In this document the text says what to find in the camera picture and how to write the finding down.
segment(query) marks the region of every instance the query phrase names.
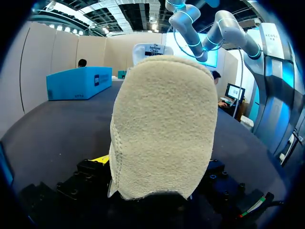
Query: cable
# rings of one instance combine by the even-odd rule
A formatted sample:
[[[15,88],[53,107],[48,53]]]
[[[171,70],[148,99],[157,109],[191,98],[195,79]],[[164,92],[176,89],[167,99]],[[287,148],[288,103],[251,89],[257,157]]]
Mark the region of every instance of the cable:
[[[238,107],[238,104],[239,104],[239,96],[240,96],[240,91],[242,90],[243,74],[244,74],[244,61],[243,61],[242,52],[240,51],[240,47],[238,48],[238,51],[239,51],[239,54],[240,54],[240,59],[241,59],[241,64],[242,64],[242,77],[241,77],[241,80],[240,80],[239,92],[238,92],[238,97],[237,97],[238,99],[237,99],[237,103],[236,103],[236,106],[235,106],[233,118],[235,118],[235,114],[236,114],[237,107]]]
[[[283,204],[285,204],[283,201],[273,201],[269,204],[266,204],[263,207],[259,206],[258,208],[254,209],[253,211],[250,211],[246,216],[249,217],[260,210],[266,210],[267,208],[273,207],[273,206],[282,206]]]

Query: black table surface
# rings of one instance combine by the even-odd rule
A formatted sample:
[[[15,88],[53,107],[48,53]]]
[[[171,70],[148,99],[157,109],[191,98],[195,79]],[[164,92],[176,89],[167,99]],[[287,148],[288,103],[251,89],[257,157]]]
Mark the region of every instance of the black table surface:
[[[45,102],[26,114],[2,138],[14,170],[13,187],[18,192],[41,181],[51,188],[68,179],[78,162],[108,154],[113,104],[122,82],[88,101]],[[255,188],[284,200],[290,184],[266,146],[239,122],[218,109],[213,159],[246,193]],[[257,221],[263,226],[279,207],[269,208]]]

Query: person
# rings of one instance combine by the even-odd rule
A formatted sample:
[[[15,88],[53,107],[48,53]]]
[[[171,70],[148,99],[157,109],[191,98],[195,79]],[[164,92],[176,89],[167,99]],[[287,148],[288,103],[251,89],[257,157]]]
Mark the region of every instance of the person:
[[[218,81],[219,81],[219,78],[221,78],[221,75],[217,71],[212,71],[212,75],[213,75],[213,78],[214,78],[215,85],[218,84]],[[226,107],[226,106],[228,106],[228,104],[219,101],[218,106]]]
[[[80,61],[78,61],[79,68],[86,67],[86,65],[87,65],[87,61],[85,59],[80,59]]]

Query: robotic arm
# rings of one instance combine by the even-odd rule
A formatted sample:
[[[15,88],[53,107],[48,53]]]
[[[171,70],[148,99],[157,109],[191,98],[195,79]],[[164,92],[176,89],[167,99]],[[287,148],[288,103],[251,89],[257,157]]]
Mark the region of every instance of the robotic arm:
[[[177,30],[183,36],[198,61],[207,61],[207,52],[220,45],[222,41],[238,45],[251,59],[256,60],[260,57],[260,46],[243,31],[230,12],[221,10],[216,13],[212,28],[207,33],[205,40],[201,42],[198,33],[192,26],[192,23],[201,15],[198,8],[185,4],[185,0],[166,0],[165,7],[174,12],[169,19],[174,32]]]

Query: terry cloth cover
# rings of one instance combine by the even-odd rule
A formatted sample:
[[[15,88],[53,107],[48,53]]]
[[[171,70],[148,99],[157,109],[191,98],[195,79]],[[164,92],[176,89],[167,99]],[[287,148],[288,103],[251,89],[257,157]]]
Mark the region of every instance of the terry cloth cover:
[[[209,164],[216,120],[216,88],[205,66],[166,55],[137,64],[113,107],[109,196],[176,191],[188,198]]]

